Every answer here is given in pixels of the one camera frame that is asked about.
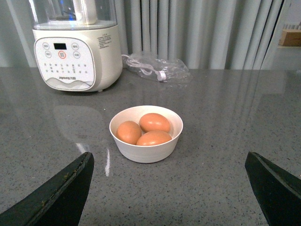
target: appliance control panel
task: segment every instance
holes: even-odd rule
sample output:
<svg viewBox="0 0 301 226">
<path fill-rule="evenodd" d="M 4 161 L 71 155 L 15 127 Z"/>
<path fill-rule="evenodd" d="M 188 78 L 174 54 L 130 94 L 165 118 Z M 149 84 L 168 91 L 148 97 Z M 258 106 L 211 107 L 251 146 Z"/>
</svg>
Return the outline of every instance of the appliance control panel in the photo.
<svg viewBox="0 0 301 226">
<path fill-rule="evenodd" d="M 87 90 L 95 83 L 95 65 L 88 45 L 75 38 L 41 38 L 34 52 L 44 81 L 60 90 Z"/>
</svg>

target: clear plastic bag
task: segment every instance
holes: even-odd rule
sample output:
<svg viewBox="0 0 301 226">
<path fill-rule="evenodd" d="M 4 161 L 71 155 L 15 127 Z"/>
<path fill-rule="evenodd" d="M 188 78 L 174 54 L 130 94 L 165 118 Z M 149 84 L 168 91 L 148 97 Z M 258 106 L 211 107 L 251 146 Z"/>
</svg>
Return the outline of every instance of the clear plastic bag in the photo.
<svg viewBox="0 0 301 226">
<path fill-rule="evenodd" d="M 122 55 L 122 61 L 129 70 L 153 81 L 188 83 L 192 80 L 189 69 L 180 59 L 157 59 L 157 55 L 140 52 Z"/>
</svg>

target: gray curtain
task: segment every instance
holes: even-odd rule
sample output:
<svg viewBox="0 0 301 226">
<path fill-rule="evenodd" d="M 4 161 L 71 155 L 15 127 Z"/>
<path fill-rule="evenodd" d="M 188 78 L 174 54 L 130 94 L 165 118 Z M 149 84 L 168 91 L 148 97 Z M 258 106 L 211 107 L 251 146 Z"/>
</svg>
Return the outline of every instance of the gray curtain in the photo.
<svg viewBox="0 0 301 226">
<path fill-rule="evenodd" d="M 262 69 L 265 61 L 268 69 L 274 28 L 283 26 L 290 2 L 115 0 L 122 53 L 151 51 L 200 69 Z M 36 67 L 28 1 L 0 3 L 0 66 Z"/>
</svg>

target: cardboard box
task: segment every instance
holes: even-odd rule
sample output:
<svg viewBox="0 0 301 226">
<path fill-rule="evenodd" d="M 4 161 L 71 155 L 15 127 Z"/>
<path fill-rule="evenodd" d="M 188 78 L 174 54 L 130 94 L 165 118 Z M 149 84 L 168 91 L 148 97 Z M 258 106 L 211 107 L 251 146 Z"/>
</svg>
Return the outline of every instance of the cardboard box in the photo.
<svg viewBox="0 0 301 226">
<path fill-rule="evenodd" d="M 279 41 L 279 45 L 301 46 L 301 30 L 283 29 L 281 39 Z"/>
</svg>

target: red button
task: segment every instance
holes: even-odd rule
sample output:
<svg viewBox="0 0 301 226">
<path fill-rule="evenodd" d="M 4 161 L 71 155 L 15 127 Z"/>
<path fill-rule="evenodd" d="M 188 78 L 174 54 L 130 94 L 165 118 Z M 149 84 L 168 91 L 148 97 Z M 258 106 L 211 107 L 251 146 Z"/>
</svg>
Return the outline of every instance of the red button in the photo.
<svg viewBox="0 0 301 226">
<path fill-rule="evenodd" d="M 58 56 L 61 58 L 61 59 L 65 59 L 66 58 L 66 53 L 64 51 L 59 51 L 58 52 Z"/>
</svg>

